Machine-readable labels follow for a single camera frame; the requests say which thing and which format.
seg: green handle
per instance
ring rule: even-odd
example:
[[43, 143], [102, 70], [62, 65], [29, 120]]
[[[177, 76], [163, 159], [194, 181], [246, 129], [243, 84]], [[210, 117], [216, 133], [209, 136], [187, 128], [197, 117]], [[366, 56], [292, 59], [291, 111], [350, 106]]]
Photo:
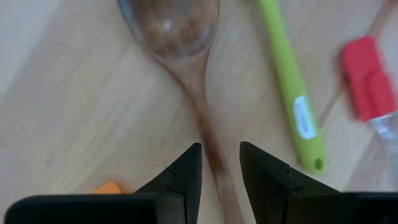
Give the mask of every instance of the green handle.
[[322, 173], [326, 168], [326, 151], [322, 134], [313, 118], [301, 71], [285, 34], [278, 2], [276, 0], [258, 0], [258, 2], [268, 28], [280, 90], [295, 147], [306, 170]]

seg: wooden spoon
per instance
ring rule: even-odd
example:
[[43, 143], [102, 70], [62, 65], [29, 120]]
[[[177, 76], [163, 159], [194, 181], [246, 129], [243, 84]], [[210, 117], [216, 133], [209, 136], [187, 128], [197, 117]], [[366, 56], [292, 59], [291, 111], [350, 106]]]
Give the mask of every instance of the wooden spoon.
[[226, 223], [244, 223], [205, 97], [206, 63], [219, 0], [119, 0], [119, 6], [138, 42], [170, 72], [192, 102]]

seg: black plastic part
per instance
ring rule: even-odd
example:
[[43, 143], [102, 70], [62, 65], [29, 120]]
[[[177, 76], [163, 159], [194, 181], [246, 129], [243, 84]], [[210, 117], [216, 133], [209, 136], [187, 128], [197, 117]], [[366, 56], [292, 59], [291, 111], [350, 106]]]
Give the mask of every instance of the black plastic part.
[[341, 193], [248, 142], [240, 160], [258, 224], [398, 223], [398, 194]]
[[201, 195], [201, 145], [132, 195], [43, 195], [22, 199], [5, 224], [197, 223]]

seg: wooden table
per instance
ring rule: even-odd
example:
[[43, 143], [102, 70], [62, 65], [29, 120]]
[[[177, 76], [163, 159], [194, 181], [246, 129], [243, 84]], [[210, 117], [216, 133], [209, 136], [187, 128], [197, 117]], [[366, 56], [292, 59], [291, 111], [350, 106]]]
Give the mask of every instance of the wooden table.
[[[392, 190], [383, 150], [359, 122], [339, 53], [366, 33], [382, 0], [281, 0], [287, 33], [320, 120], [338, 190]], [[267, 32], [254, 0], [221, 0], [207, 94], [243, 215], [239, 166], [249, 141], [301, 169], [290, 142]], [[398, 7], [380, 43], [398, 74]], [[130, 190], [200, 141], [181, 90], [132, 39], [115, 0], [0, 2], [0, 214], [35, 194]], [[222, 223], [206, 159], [199, 223]]]

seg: label on handle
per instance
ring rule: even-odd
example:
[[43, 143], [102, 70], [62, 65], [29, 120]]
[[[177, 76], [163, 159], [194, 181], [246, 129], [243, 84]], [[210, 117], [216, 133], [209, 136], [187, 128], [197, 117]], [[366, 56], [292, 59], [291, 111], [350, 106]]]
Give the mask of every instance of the label on handle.
[[311, 111], [308, 108], [305, 95], [294, 99], [293, 112], [296, 128], [301, 138], [309, 140], [317, 136], [317, 130], [314, 128]]

